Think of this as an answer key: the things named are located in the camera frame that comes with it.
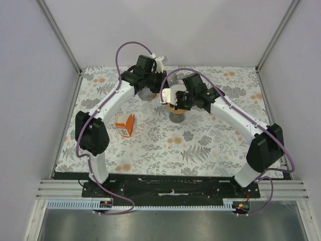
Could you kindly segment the wooden ring dripper holder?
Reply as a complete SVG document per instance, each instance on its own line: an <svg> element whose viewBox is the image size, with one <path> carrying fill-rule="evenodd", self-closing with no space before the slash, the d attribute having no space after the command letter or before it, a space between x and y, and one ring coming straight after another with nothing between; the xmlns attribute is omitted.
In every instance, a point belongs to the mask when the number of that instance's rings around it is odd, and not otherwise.
<svg viewBox="0 0 321 241"><path fill-rule="evenodd" d="M167 104L167 108L173 114L184 114L187 112L187 110L184 109L174 109L174 106L170 105L169 103Z"/></svg>

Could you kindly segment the orange coffee filter box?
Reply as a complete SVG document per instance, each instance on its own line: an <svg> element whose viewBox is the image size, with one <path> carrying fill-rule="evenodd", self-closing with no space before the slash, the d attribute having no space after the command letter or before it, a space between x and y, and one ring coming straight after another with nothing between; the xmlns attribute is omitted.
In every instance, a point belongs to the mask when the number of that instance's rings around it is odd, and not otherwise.
<svg viewBox="0 0 321 241"><path fill-rule="evenodd" d="M115 126L121 136L130 138L133 132L135 121L134 114L117 114L115 118Z"/></svg>

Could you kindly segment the white paper coffee filter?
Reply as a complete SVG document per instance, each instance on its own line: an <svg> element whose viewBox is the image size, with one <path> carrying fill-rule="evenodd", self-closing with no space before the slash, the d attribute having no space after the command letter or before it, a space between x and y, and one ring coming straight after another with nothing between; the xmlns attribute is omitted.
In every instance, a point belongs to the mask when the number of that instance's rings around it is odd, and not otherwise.
<svg viewBox="0 0 321 241"><path fill-rule="evenodd" d="M171 89L172 89L172 90L175 90L175 91L186 91L186 87L185 87L184 84L172 85L172 86L171 86Z"/></svg>

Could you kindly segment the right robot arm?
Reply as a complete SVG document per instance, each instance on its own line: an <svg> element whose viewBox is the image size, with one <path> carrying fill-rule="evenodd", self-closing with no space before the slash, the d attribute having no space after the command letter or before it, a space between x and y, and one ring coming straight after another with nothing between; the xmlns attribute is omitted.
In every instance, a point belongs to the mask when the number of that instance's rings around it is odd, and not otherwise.
<svg viewBox="0 0 321 241"><path fill-rule="evenodd" d="M174 109L190 110L196 106L224 120L237 130L249 143L246 163L234 175L230 193L242 197L248 185L262 177L271 165L285 153L282 128L268 125L234 105L217 87L208 88L198 73L192 73L176 84L162 91L164 99Z"/></svg>

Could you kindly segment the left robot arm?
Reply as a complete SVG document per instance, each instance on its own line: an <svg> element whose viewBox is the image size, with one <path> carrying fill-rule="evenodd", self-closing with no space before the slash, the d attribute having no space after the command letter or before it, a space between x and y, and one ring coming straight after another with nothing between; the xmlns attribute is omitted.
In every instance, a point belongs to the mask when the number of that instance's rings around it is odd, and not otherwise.
<svg viewBox="0 0 321 241"><path fill-rule="evenodd" d="M93 191L99 197L110 193L110 184L105 182L108 171L105 150L110 138L107 125L128 100L144 88L158 93L167 72L165 56L140 55L137 63L120 75L118 85L88 112L79 111L75 118L76 156L90 161L90 179L95 181Z"/></svg>

